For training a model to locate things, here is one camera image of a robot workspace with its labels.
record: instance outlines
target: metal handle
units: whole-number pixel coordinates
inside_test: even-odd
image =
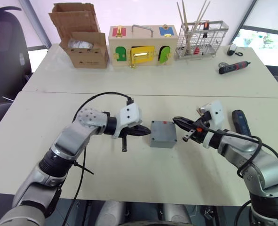
[[[131,26],[131,32],[134,32],[134,27],[150,30],[151,31],[151,37],[153,37],[153,30],[150,27],[145,27],[145,26],[140,26],[140,25],[134,24],[134,25]]]

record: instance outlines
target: black screwdriver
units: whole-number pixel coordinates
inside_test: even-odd
[[[228,66],[225,66],[225,67],[221,67],[221,68],[219,68],[218,72],[219,72],[219,74],[224,74],[224,73],[236,71],[236,70],[239,70],[241,68],[247,67],[250,63],[251,62],[241,61],[241,62],[235,63],[233,65],[228,65]]]

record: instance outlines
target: cardboard flap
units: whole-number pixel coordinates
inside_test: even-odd
[[[52,9],[52,13],[75,11],[92,11],[95,14],[94,5],[91,3],[55,3]]]
[[[72,32],[71,37],[80,40],[88,41],[93,44],[99,44],[100,46],[105,46],[105,34],[99,32]]]
[[[100,32],[93,4],[57,3],[49,15],[61,39],[70,36],[72,31]]]

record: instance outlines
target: white wall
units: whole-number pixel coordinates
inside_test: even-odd
[[[278,31],[278,0],[258,0],[245,25]]]
[[[48,13],[57,2],[80,2],[79,0],[30,0],[50,41],[60,39]],[[97,20],[106,37],[113,25],[162,25],[172,24],[179,31],[181,20],[176,0],[88,0],[94,4]],[[187,20],[193,22],[198,17],[203,0],[184,0]],[[229,31],[222,44],[229,44],[238,25],[243,19],[252,0],[212,0],[203,19],[223,20]]]
[[[23,8],[20,2],[18,0],[0,0],[0,8],[4,6],[16,6],[22,9],[22,11],[8,10],[8,12],[15,15],[16,18],[19,20],[24,32],[27,47],[43,45],[40,39],[38,38],[34,28],[32,27],[28,17],[23,12]]]

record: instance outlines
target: black cable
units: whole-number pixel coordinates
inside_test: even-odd
[[[99,93],[97,95],[92,96],[91,98],[89,98],[88,100],[86,100],[77,110],[77,112],[74,115],[73,121],[75,121],[77,113],[81,110],[81,108],[83,108],[84,105],[86,105],[88,102],[90,102],[91,100],[94,100],[96,97],[99,97],[101,95],[106,95],[106,94],[116,94],[116,95],[120,95],[123,97],[126,97],[128,101],[132,100],[131,97],[129,97],[128,95],[125,95],[123,93],[118,93],[118,92],[104,92],[104,93]]]
[[[252,218],[252,209],[251,208],[248,211],[248,221],[250,223],[250,226],[252,226],[253,225],[253,218]]]
[[[217,207],[216,207],[216,206],[213,207],[213,212],[214,212],[215,226],[220,226],[219,214],[218,214],[218,212],[217,212]]]
[[[125,95],[125,94],[123,94],[123,93],[118,93],[118,92],[104,92],[104,93],[99,93],[99,94],[97,94],[97,95],[92,96],[92,97],[89,98],[88,100],[86,100],[86,101],[78,108],[78,110],[76,111],[76,113],[75,113],[75,115],[74,115],[74,117],[73,117],[72,122],[75,121],[78,112],[84,107],[84,105],[86,105],[86,104],[87,104],[88,102],[90,102],[91,100],[94,100],[96,97],[99,97],[99,96],[102,96],[102,95],[106,95],[106,94],[116,94],[116,95],[120,95],[120,96],[126,97],[128,103],[131,103],[131,102],[133,101],[131,97],[129,97],[128,95]],[[78,196],[79,190],[80,190],[80,188],[81,188],[81,184],[82,184],[82,180],[83,180],[84,171],[87,170],[87,169],[85,168],[85,163],[86,163],[86,152],[87,152],[87,147],[84,148],[84,153],[83,153],[83,164],[82,164],[80,182],[79,182],[77,191],[76,191],[76,193],[75,193],[75,196],[74,196],[74,198],[73,198],[73,200],[72,200],[72,202],[71,202],[71,204],[70,204],[70,207],[69,207],[69,209],[68,209],[68,212],[67,212],[67,214],[65,215],[64,222],[63,222],[62,226],[65,226],[65,224],[67,223],[67,220],[68,220],[68,218],[69,218],[70,212],[71,212],[71,210],[72,210],[72,207],[73,207],[73,205],[74,205],[74,203],[75,203],[75,201],[76,201],[76,198],[77,198],[77,196]]]
[[[81,226],[84,226],[85,224],[85,221],[86,221],[86,216],[87,216],[87,209],[88,209],[88,204],[89,204],[89,200],[86,201],[86,207],[84,209],[84,212],[83,212],[83,217],[82,217],[82,223],[81,223]]]
[[[244,137],[244,136],[240,136],[240,135],[236,135],[236,134],[231,134],[231,133],[226,133],[226,132],[222,132],[222,131],[212,130],[212,129],[206,127],[202,121],[200,121],[198,126],[201,126],[201,128],[203,130],[211,132],[211,133],[215,133],[215,134],[219,134],[219,135],[223,135],[223,136],[229,136],[229,137],[236,137],[236,138],[240,138],[240,139],[243,139],[243,140],[248,140],[248,141],[251,141],[251,142],[257,143],[257,144],[259,143],[258,140],[254,140],[252,138],[248,138],[248,137]],[[276,158],[278,159],[278,153],[272,147],[268,146],[267,144],[263,144],[263,143],[262,143],[262,146],[266,147],[271,152],[273,152],[274,155],[276,156]]]
[[[237,170],[237,175],[240,177],[240,178],[243,178],[243,176],[240,174],[242,170],[244,170],[249,164],[252,163],[252,161],[256,158],[256,156],[259,154],[259,152],[261,151],[261,148],[262,148],[262,140],[259,138],[259,137],[256,137],[256,136],[251,136],[252,138],[255,138],[258,140],[258,146],[254,152],[254,154],[242,165],[238,168]]]
[[[244,204],[239,208],[239,210],[238,210],[238,212],[237,212],[237,214],[236,214],[235,220],[234,220],[234,226],[237,226],[237,225],[238,225],[238,220],[239,220],[239,217],[240,217],[242,211],[243,211],[244,208],[245,208],[248,204],[250,204],[250,203],[251,203],[251,201],[249,200],[249,201],[247,201],[246,203],[244,203]]]
[[[83,152],[83,165],[86,164],[86,152],[87,152],[87,147],[84,148],[84,152]],[[73,200],[71,202],[71,205],[70,205],[70,207],[68,209],[68,212],[65,215],[64,222],[63,222],[62,226],[65,226],[65,224],[67,223],[67,220],[69,218],[70,212],[71,212],[71,210],[73,208],[73,205],[74,205],[74,203],[76,201],[76,198],[78,196],[78,193],[79,193],[79,190],[80,190],[80,187],[81,187],[81,184],[82,184],[82,180],[83,180],[83,175],[84,175],[84,168],[82,168],[82,170],[81,170],[80,182],[79,182],[77,191],[76,191],[75,196],[74,196],[74,198],[73,198]]]

